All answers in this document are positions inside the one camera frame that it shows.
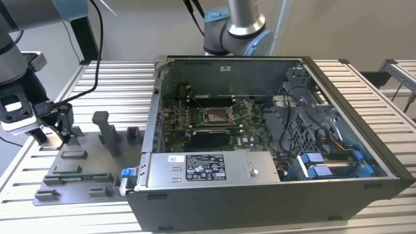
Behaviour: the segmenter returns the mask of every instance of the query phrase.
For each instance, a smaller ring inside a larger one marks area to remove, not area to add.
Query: blue latch
[[[136,175],[136,169],[134,168],[126,168],[121,171],[121,178],[133,178]]]
[[[304,153],[300,158],[304,163],[309,164],[320,164],[325,162],[322,154],[320,153]]]

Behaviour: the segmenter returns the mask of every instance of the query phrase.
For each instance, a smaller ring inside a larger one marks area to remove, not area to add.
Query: metal frame
[[[412,93],[416,93],[416,60],[386,59],[378,71],[388,72]]]
[[[377,137],[416,176],[416,130],[412,122],[350,65],[337,60],[314,62]],[[101,65],[104,85],[90,96],[74,102],[74,125],[81,126],[84,131],[96,131],[94,125],[86,123],[90,120],[88,115],[105,108],[110,114],[122,117],[110,121],[117,129],[129,125],[144,127],[154,81],[153,62],[104,62]],[[80,67],[61,98],[66,94],[74,95],[90,85],[93,71],[94,63]],[[0,178],[0,201],[9,200],[0,203],[0,231],[22,233],[26,229],[41,228],[45,232],[56,229],[70,233],[141,232],[126,202],[33,207],[30,200],[56,154],[57,151],[40,151],[29,137]],[[414,210],[416,185],[412,185],[396,198],[369,204],[348,221],[197,231],[197,234],[412,233],[416,230]]]

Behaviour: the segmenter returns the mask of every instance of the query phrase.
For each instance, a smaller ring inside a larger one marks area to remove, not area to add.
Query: aluminum table
[[[316,60],[320,69],[344,94],[358,114],[416,176],[416,125],[372,86],[350,64]],[[90,88],[96,63],[80,66],[58,100]],[[90,118],[94,111],[109,112],[117,130],[142,130],[153,89],[153,63],[104,61],[97,90],[72,102],[74,125],[84,132],[98,131]],[[144,233],[126,202],[76,205],[32,205],[36,190],[57,151],[40,151],[29,137],[0,178],[0,232],[114,234]],[[189,234],[389,234],[416,233],[416,184],[394,199],[373,202],[348,221],[290,224],[269,227],[188,232]]]

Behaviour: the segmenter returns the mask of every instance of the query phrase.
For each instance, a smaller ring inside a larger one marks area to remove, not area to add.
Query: warning label
[[[186,155],[186,180],[226,180],[224,155]]]

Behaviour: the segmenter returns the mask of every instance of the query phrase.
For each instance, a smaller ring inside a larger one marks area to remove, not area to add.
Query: black cable
[[[189,0],[182,0],[182,3],[184,3],[184,5],[186,6],[186,9],[188,9],[188,12],[189,12],[189,14],[190,14],[192,20],[193,20],[193,22],[194,22],[194,24],[196,24],[196,27],[197,27],[197,29],[200,30],[200,32],[201,32],[201,34],[202,34],[202,36],[204,36],[204,32],[202,32],[202,30],[201,30],[201,27],[200,27],[200,25],[198,25],[198,23],[197,23],[197,21],[196,21],[194,15],[193,15],[193,7],[192,7],[192,4],[190,4]]]
[[[205,19],[205,13],[204,13],[204,9],[201,7],[200,1],[192,0],[192,2],[193,2],[193,5],[196,6],[197,11],[200,12],[202,19]]]
[[[21,40],[21,38],[22,38],[22,36],[24,36],[24,33],[25,33],[24,30],[20,31],[20,33],[18,33],[18,35],[17,35],[17,38],[16,38],[16,40],[14,40],[14,44],[17,44],[17,43],[20,42],[20,40]]]
[[[100,19],[100,49],[98,49],[98,57],[97,57],[97,65],[96,65],[96,79],[94,79],[94,84],[92,86],[92,88],[84,92],[81,92],[80,94],[66,98],[65,100],[62,100],[61,102],[58,102],[54,106],[61,106],[62,104],[68,103],[69,101],[77,99],[78,97],[89,94],[90,92],[93,92],[97,88],[97,85],[98,85],[98,71],[100,71],[100,63],[101,63],[101,54],[102,54],[102,40],[104,40],[104,23],[102,23],[102,16],[101,16],[101,12],[100,12],[100,9],[96,5],[96,3],[93,2],[93,0],[89,0],[93,7],[96,8],[97,10],[97,14],[98,14],[98,19]]]
[[[397,90],[396,90],[394,95],[392,96],[390,101],[394,101],[394,98],[396,98],[396,96],[397,96],[397,93],[398,93],[398,91],[400,91],[401,86],[402,86],[402,84],[398,85],[398,88],[397,88]]]
[[[68,38],[69,38],[69,43],[70,43],[70,47],[72,47],[73,53],[74,53],[74,55],[77,57],[77,63],[80,64],[78,54],[77,54],[76,48],[74,48],[73,43],[72,43],[70,33],[69,33],[68,27],[65,25],[65,22],[62,22],[62,25],[64,25],[66,33],[68,33]]]
[[[402,111],[404,113],[406,113],[409,107],[410,107],[410,103],[408,102],[408,104],[405,105],[404,111]]]
[[[5,143],[9,143],[9,144],[16,145],[16,146],[18,146],[18,147],[22,147],[22,145],[20,145],[20,144],[17,144],[17,143],[14,143],[14,142],[8,141],[8,140],[4,139],[2,137],[0,137],[0,140],[2,140]]]

